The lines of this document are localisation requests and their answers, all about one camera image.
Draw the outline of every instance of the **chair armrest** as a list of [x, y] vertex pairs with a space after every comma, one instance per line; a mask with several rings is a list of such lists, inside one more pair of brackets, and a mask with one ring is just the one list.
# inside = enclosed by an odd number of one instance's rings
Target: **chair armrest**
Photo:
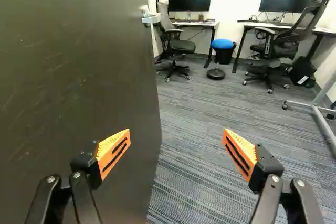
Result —
[[184, 30], [181, 30], [181, 29], [168, 29], [166, 31], [164, 31], [165, 33], [181, 33], [183, 32]]
[[255, 27], [256, 30], [263, 30], [269, 34], [275, 34], [275, 31], [269, 29], [269, 28], [266, 28], [266, 27], [260, 27], [260, 26], [256, 26]]

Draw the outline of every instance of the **standing desk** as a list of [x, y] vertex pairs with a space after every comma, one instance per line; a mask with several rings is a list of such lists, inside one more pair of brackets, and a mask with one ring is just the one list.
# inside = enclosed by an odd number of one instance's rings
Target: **standing desk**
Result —
[[[261, 22], [260, 23], [259, 22], [244, 23], [244, 32], [243, 32], [243, 35], [242, 35], [241, 40], [240, 40], [240, 45], [239, 45], [237, 57], [236, 57], [235, 62], [233, 64], [232, 73], [235, 73], [237, 71], [238, 59], [239, 59], [239, 56], [240, 56], [241, 49], [243, 48], [243, 44], [244, 44], [244, 40], [245, 40], [245, 36], [246, 36], [247, 32], [251, 29], [256, 28], [256, 27], [266, 27], [266, 28], [270, 28], [270, 29], [278, 30], [278, 31], [288, 30], [288, 29], [291, 28], [291, 26], [278, 26], [278, 25], [273, 25], [271, 23], [261, 23]], [[311, 48], [309, 49], [309, 52], [306, 56], [306, 60], [310, 60], [311, 57], [315, 54], [316, 49], [320, 45], [320, 42], [321, 42], [321, 40], [324, 36], [336, 38], [336, 31], [335, 30], [330, 30], [330, 29], [326, 29], [326, 28], [323, 28], [323, 27], [316, 27], [312, 31], [312, 34], [316, 35], [316, 39], [315, 39], [313, 45], [311, 46]]]
[[214, 21], [214, 22], [174, 22], [173, 25], [177, 27], [200, 27], [202, 29], [211, 29], [211, 40], [210, 40], [210, 48], [209, 48], [209, 55], [208, 59], [206, 60], [206, 63], [204, 65], [204, 68], [207, 68], [211, 62], [211, 56], [212, 56], [212, 46], [211, 42], [215, 38], [215, 32], [216, 29], [219, 26], [219, 21]]

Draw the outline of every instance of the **keyboard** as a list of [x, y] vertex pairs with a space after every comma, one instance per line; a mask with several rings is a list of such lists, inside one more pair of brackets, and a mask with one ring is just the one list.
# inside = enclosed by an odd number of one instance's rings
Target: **keyboard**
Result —
[[191, 23], [191, 22], [200, 22], [198, 19], [175, 19], [176, 22], [186, 22], [186, 23]]
[[292, 27], [294, 25], [294, 23], [285, 23], [285, 22], [280, 22], [280, 21], [271, 21], [271, 22], [267, 22], [267, 23], [275, 25], [275, 26], [290, 26], [290, 27]]

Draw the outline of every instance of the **table leg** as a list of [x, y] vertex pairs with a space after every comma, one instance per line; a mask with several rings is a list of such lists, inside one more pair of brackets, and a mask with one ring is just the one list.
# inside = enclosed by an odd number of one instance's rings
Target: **table leg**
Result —
[[243, 44], [244, 44], [244, 40], [245, 40], [245, 36], [246, 36], [246, 33], [247, 33], [248, 30], [249, 30], [249, 29], [247, 29], [246, 27], [244, 27], [244, 32], [243, 32], [243, 35], [242, 35], [242, 37], [241, 37], [241, 39], [240, 39], [240, 44], [239, 44], [238, 53], [237, 53], [235, 62], [233, 63], [232, 73], [235, 73], [235, 72], [237, 71], [238, 59], [239, 59], [239, 56], [240, 56], [241, 49], [243, 48]]
[[215, 38], [215, 32], [216, 32], [216, 29], [215, 28], [212, 28], [212, 34], [211, 34], [211, 41], [210, 41], [210, 49], [209, 49], [209, 55], [208, 55], [208, 59], [206, 60], [206, 63], [204, 65], [204, 68], [208, 68], [210, 62], [211, 62], [211, 56], [212, 56], [212, 46], [211, 46], [211, 43], [212, 41], [214, 40]]
[[306, 56], [306, 61], [311, 60], [311, 58], [313, 57], [313, 55], [315, 54], [315, 52], [317, 50], [317, 47], [320, 45], [322, 38], [323, 38], [323, 35], [321, 35], [321, 34], [316, 35], [316, 39], [314, 40], [314, 43], [311, 46], [311, 48], [309, 49], [309, 52]]

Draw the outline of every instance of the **mesh office chair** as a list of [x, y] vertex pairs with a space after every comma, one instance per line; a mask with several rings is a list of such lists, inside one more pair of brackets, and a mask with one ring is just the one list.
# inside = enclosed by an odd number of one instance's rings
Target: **mesh office chair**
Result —
[[[250, 47], [252, 51], [258, 53], [257, 56], [263, 66], [251, 66], [245, 75], [247, 76], [249, 73], [252, 73], [256, 76], [245, 79], [243, 85], [246, 85], [248, 81], [264, 81], [268, 87], [267, 92], [273, 93], [270, 79], [271, 72], [274, 68], [280, 67], [280, 58], [294, 59], [298, 51], [299, 43], [311, 34], [329, 2], [329, 0], [312, 1], [316, 3], [317, 6], [306, 7], [293, 27], [278, 36], [276, 36], [275, 31], [269, 28], [255, 27], [256, 30], [266, 33], [265, 43], [252, 45]], [[289, 85], [285, 84], [283, 87], [287, 89]]]
[[[157, 12], [161, 14], [161, 21], [159, 23], [162, 32], [160, 38], [163, 43], [163, 52], [155, 64], [161, 63], [164, 59], [173, 58], [175, 54], [182, 55], [192, 54], [195, 49], [195, 43], [186, 40], [180, 40], [180, 34], [183, 30], [176, 29], [171, 23], [168, 15], [168, 6], [165, 3], [156, 0]], [[179, 73], [183, 76], [189, 77], [189, 66], [178, 66], [173, 60], [172, 64], [167, 67], [168, 74], [165, 78], [166, 82], [170, 81], [170, 76], [174, 73]]]

